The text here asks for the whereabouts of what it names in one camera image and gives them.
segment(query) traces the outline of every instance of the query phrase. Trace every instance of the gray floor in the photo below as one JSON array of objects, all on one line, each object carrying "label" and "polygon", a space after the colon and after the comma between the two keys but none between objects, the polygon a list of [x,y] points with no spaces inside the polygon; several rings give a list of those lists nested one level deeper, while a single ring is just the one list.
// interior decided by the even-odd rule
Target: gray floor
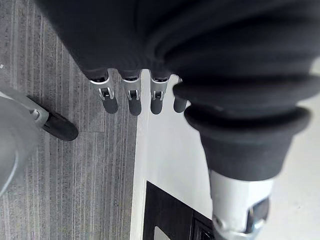
[{"label": "gray floor", "polygon": [[137,118],[113,78],[119,111],[109,115],[32,1],[0,0],[0,81],[80,131],[73,142],[42,131],[0,198],[0,239],[129,239]]}]

